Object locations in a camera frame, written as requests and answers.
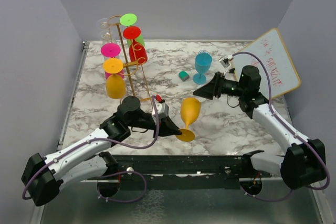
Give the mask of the blue wine glass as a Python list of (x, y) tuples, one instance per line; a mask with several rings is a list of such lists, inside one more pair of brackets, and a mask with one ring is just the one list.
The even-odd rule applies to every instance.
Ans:
[(198, 84), (206, 83), (205, 73), (210, 69), (212, 64), (212, 56), (207, 52), (199, 53), (195, 58), (196, 74), (193, 76), (193, 81)]

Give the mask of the orange wine glass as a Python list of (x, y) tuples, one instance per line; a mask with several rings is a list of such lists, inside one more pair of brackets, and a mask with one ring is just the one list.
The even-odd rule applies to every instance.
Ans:
[(112, 99), (121, 99), (126, 93), (124, 79), (119, 75), (123, 67), (123, 62), (117, 58), (110, 58), (103, 63), (104, 71), (110, 74), (106, 80), (106, 90)]
[(183, 142), (191, 142), (195, 139), (195, 133), (189, 129), (189, 126), (193, 124), (199, 117), (201, 110), (201, 103), (196, 98), (186, 98), (181, 104), (181, 119), (184, 122), (184, 128), (180, 129), (181, 135), (176, 137)]

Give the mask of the gold wire glass rack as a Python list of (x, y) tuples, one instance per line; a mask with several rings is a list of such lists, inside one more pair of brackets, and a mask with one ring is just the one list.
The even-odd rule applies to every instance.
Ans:
[(129, 81), (129, 88), (133, 96), (135, 92), (135, 82), (132, 75), (138, 71), (142, 74), (142, 81), (145, 85), (146, 96), (140, 97), (141, 102), (150, 99), (149, 85), (145, 75), (143, 65), (148, 61), (141, 29), (135, 24), (138, 18), (136, 14), (127, 13), (124, 15), (114, 15), (107, 19), (108, 29), (115, 27), (120, 41), (121, 51), (124, 56), (126, 74)]

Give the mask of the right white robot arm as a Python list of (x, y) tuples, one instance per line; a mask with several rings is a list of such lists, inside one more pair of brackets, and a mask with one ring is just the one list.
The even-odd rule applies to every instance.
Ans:
[(217, 72), (193, 95), (209, 100), (220, 98), (222, 94), (238, 97), (240, 109), (280, 145), (284, 156), (263, 151), (245, 154), (241, 171), (246, 177), (254, 177), (259, 171), (267, 172), (282, 178), (293, 190), (326, 179), (324, 144), (319, 139), (309, 139), (284, 120), (259, 91), (260, 83), (259, 69), (244, 66), (238, 81), (228, 80)]

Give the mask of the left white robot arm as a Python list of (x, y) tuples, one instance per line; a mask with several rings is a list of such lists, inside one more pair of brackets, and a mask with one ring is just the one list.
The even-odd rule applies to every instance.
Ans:
[[(60, 191), (72, 183), (86, 179), (117, 179), (124, 174), (135, 174), (132, 168), (122, 168), (107, 150), (121, 145), (136, 150), (151, 147), (158, 137), (181, 135), (178, 126), (169, 117), (169, 106), (156, 96), (151, 98), (153, 109), (146, 113), (138, 98), (124, 98), (112, 116), (85, 138), (54, 153), (32, 155), (26, 164), (21, 180), (22, 198), (32, 200), (36, 206), (51, 202)], [(124, 143), (131, 128), (153, 131), (153, 141), (145, 146)]]

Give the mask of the red wine glass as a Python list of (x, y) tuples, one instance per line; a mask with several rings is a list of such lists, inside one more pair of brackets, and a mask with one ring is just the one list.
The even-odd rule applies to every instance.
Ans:
[(148, 60), (145, 48), (134, 39), (131, 40), (131, 47), (129, 47), (129, 56), (131, 62), (137, 61), (140, 65), (145, 64)]

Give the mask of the pink wine glass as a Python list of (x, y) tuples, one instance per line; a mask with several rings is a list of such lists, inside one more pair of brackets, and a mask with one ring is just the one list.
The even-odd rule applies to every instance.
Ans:
[(101, 47), (100, 52), (103, 55), (105, 61), (111, 58), (120, 60), (119, 54), (121, 52), (121, 48), (114, 42), (104, 44)]

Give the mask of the green wine glass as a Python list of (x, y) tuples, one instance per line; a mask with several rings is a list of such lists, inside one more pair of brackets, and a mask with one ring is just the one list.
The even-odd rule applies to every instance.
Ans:
[(145, 43), (141, 34), (141, 29), (138, 26), (135, 26), (138, 18), (134, 13), (127, 13), (121, 16), (120, 24), (125, 26), (123, 31), (123, 36), (127, 40), (127, 44), (131, 47), (131, 40), (134, 39), (136, 42), (140, 43), (145, 47)]

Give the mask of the clear wine glass lower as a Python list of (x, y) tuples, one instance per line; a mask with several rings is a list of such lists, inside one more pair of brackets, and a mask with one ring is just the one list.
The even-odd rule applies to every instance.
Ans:
[(102, 41), (113, 41), (111, 33), (107, 30), (101, 31), (99, 37)]

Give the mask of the clear wine glass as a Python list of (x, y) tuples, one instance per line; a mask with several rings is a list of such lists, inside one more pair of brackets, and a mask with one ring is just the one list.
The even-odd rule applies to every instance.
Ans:
[(101, 31), (99, 37), (102, 41), (113, 41), (111, 33), (107, 30)]
[(102, 18), (97, 21), (96, 26), (98, 27), (98, 29), (105, 30), (110, 28), (111, 24), (109, 23), (109, 20), (107, 18)]

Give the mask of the clear wine glass upper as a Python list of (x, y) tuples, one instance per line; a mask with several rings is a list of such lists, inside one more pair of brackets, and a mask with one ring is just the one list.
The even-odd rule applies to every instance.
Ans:
[(111, 24), (109, 23), (109, 20), (107, 18), (102, 18), (97, 21), (96, 26), (98, 27), (98, 29), (105, 30), (110, 28)]

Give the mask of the green grey eraser block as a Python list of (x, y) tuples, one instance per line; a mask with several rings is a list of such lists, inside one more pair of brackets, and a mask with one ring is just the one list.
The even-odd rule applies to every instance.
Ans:
[(180, 78), (182, 81), (186, 81), (186, 80), (188, 80), (188, 79), (190, 78), (190, 75), (189, 75), (187, 72), (185, 72), (185, 71), (181, 71), (181, 72), (179, 72), (179, 73), (178, 73), (178, 76), (179, 76), (179, 78)]

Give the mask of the blue white round jar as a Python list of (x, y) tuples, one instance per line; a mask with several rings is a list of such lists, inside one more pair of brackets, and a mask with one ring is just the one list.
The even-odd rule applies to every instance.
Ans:
[(200, 51), (198, 52), (198, 54), (209, 54), (209, 52), (206, 51), (206, 50), (200, 50)]

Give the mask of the yellow framed whiteboard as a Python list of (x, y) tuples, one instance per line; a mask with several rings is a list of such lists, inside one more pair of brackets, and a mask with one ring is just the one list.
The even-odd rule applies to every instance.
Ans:
[[(243, 54), (249, 52), (259, 59)], [(277, 98), (296, 88), (301, 84), (299, 75), (291, 60), (289, 52), (277, 28), (272, 28), (258, 39), (244, 47), (241, 54), (233, 59), (236, 80), (239, 79), (242, 68), (252, 65), (259, 69), (261, 76), (260, 92), (269, 97), (268, 82), (263, 67), (266, 68), (270, 79), (272, 98)]]

